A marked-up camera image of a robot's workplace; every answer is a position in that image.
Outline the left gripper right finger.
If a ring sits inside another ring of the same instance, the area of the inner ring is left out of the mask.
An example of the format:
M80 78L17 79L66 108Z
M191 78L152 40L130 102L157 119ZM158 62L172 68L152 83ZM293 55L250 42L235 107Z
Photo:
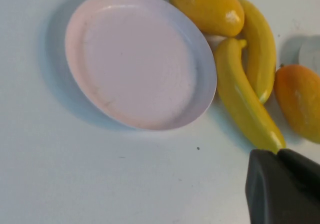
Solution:
M320 165L291 150L281 149L277 157L292 176L310 192L320 191Z

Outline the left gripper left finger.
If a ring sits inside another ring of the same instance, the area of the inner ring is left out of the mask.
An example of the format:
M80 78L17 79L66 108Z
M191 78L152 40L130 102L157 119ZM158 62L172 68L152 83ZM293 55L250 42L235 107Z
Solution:
M252 224L320 222L320 192L301 185L270 151L251 151L245 195Z

